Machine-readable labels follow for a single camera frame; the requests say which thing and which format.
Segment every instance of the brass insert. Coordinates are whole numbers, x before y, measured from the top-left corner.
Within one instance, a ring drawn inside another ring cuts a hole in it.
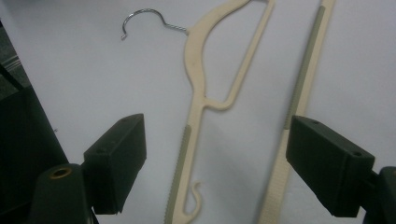
[[[62,168],[59,168],[59,169],[53,171],[50,174],[49,178],[50,179],[60,179],[60,178],[63,178],[65,176],[67,176],[67,175],[70,175],[71,173],[72,173],[72,169],[71,168],[62,167]]]

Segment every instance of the metal hook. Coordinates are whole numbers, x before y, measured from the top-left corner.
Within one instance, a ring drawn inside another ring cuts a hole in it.
[[[175,29],[175,30],[182,31],[182,32],[184,32],[184,33],[187,33],[187,29],[186,29],[186,28],[183,28],[183,27],[180,27],[180,26],[175,26],[175,25],[171,25],[171,24],[166,23],[166,22],[165,22],[165,19],[163,18],[163,15],[162,15],[159,11],[157,11],[157,10],[155,10],[155,9],[151,9],[151,8],[144,8],[144,9],[137,10],[136,12],[132,13],[131,15],[129,15],[129,16],[125,19],[125,21],[124,21],[124,23],[123,23],[123,25],[122,25],[122,31],[124,32],[124,35],[121,37],[121,40],[124,40],[124,39],[128,36],[128,34],[126,33],[126,30],[125,30],[125,25],[126,25],[126,23],[127,23],[133,16],[135,16],[135,15],[137,15],[137,14],[140,14],[140,13],[143,13],[143,12],[152,12],[152,13],[154,13],[154,14],[156,14],[157,16],[160,17],[160,19],[161,19],[161,21],[163,22],[163,25],[164,25],[164,26],[166,26],[166,27],[168,27],[168,28],[171,28],[171,29]]]

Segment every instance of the clothes hanger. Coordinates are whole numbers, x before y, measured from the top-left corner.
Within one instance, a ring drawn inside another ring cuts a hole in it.
[[[263,198],[262,210],[258,224],[278,223],[282,210],[283,197],[288,184],[290,165],[286,161],[286,148],[289,140],[291,117],[293,115],[303,116],[308,104],[309,92],[311,90],[314,74],[318,64],[320,49],[326,35],[327,25],[335,0],[322,0],[315,18],[314,25],[305,49],[304,58],[297,77],[294,92],[291,97],[288,115],[280,138],[275,163]]]
[[[178,155],[177,168],[175,171],[174,180],[168,199],[168,205],[166,206],[166,214],[164,219],[165,224],[190,223],[196,218],[201,210],[202,197],[197,190],[197,186],[199,185],[199,182],[197,181],[195,181],[191,186],[191,192],[194,200],[196,201],[196,206],[189,214],[185,213],[184,208],[187,193],[189,192],[191,169],[203,111],[207,107],[214,110],[226,110],[230,108],[235,102],[236,96],[241,88],[244,77],[250,66],[254,52],[260,42],[262,33],[271,15],[275,0],[268,0],[260,23],[249,44],[245,58],[239,68],[239,72],[236,75],[233,81],[233,85],[229,91],[229,95],[224,102],[219,102],[205,96],[205,72],[203,66],[204,44],[211,30],[216,26],[217,23],[219,23],[226,16],[230,15],[232,12],[236,11],[238,8],[246,5],[249,1],[250,0],[230,0],[212,9],[190,29],[178,29],[180,31],[185,31],[188,34],[188,38],[184,48],[184,64],[186,66],[187,75],[189,76],[193,88],[193,95],[190,114],[183,134],[181,149]],[[169,28],[175,28],[175,26],[173,25],[169,26],[169,24],[164,21],[163,16],[161,16],[160,13],[154,12],[155,10],[146,9],[146,11],[157,14],[162,19],[165,26]],[[138,11],[131,14],[124,21],[124,24],[122,26],[124,35],[126,35],[126,31],[124,29],[126,22],[131,19],[134,14],[138,14],[137,12]]]

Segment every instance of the gray rubber grip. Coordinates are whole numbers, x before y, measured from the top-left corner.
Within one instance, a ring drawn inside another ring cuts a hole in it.
[[[297,77],[297,82],[294,87],[293,95],[291,97],[288,115],[286,116],[285,126],[283,128],[285,130],[290,129],[291,117],[293,115],[295,115],[295,113],[297,111],[297,106],[300,101],[301,92],[302,92],[303,86],[304,86],[306,72],[308,71],[308,65],[309,65],[309,62],[311,61],[312,52],[314,51],[315,42],[317,40],[318,31],[319,31],[319,28],[320,28],[320,25],[321,25],[321,22],[323,19],[325,9],[326,9],[326,7],[324,7],[324,6],[321,6],[318,9],[317,19],[315,20],[314,26],[311,31],[311,35],[309,36],[308,45],[305,49],[303,62],[301,64],[300,72]]]
[[[176,204],[178,185],[180,184],[181,172],[183,171],[184,160],[186,160],[187,147],[191,136],[191,127],[187,125],[184,129],[183,139],[181,142],[180,152],[178,154],[177,166],[174,179],[172,182],[171,192],[169,194],[168,204],[166,205],[165,224],[171,224]]]

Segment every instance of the hanger hook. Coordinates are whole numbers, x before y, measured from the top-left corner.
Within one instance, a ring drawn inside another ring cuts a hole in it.
[[[129,21],[133,16],[135,16],[135,15],[137,15],[137,14],[140,14],[140,13],[144,13],[144,12],[152,12],[152,13],[156,14],[157,16],[160,17],[161,21],[163,22],[163,25],[166,26],[166,27],[168,27],[168,28],[175,29],[175,30],[179,30],[179,31],[181,31],[181,32],[187,33],[187,29],[186,29],[186,28],[183,28],[183,27],[180,27],[180,26],[175,26],[175,25],[171,25],[171,24],[166,23],[166,22],[165,22],[165,19],[163,18],[163,15],[162,15],[159,11],[157,11],[157,10],[155,10],[155,9],[152,9],[152,8],[144,8],[144,9],[140,9],[140,10],[135,11],[134,13],[132,13],[131,15],[129,15],[129,16],[125,19],[124,23],[122,24],[122,31],[124,32],[124,35],[121,37],[121,40],[124,40],[124,39],[128,36],[128,34],[127,34],[126,30],[125,30],[126,23],[128,23],[128,21]]]

